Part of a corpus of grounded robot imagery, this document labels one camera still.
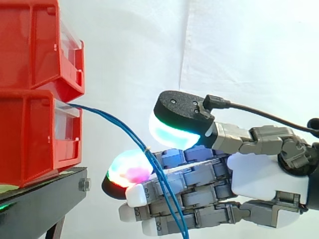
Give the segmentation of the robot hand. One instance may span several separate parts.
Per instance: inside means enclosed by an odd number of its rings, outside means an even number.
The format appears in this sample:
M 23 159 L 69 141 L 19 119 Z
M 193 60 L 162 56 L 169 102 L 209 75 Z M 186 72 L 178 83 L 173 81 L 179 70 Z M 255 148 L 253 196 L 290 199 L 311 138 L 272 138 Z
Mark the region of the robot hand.
M 166 236 L 235 224 L 269 228 L 294 222 L 314 207 L 319 153 L 298 137 L 297 125 L 223 98 L 160 93 L 149 130 L 167 150 L 120 154 L 101 184 L 125 203 L 124 222 Z

